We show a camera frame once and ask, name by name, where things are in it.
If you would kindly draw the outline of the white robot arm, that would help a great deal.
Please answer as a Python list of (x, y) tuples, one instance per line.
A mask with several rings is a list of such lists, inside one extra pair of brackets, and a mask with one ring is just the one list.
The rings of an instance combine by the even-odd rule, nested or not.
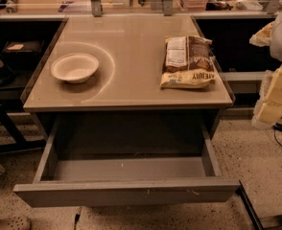
[[(282, 12), (275, 20), (254, 34), (249, 43), (270, 47), (270, 56), (282, 62)], [(253, 110), (252, 124), (261, 129), (274, 126), (282, 117), (282, 64), (267, 70), (259, 91), (260, 98)]]

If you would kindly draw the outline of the yellow foam padded gripper finger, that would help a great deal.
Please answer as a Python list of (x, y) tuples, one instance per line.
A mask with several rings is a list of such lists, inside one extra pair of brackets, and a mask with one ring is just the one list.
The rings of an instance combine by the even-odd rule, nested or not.
[(275, 71), (265, 72), (259, 95), (251, 123), (257, 128), (270, 128), (282, 118), (282, 64)]

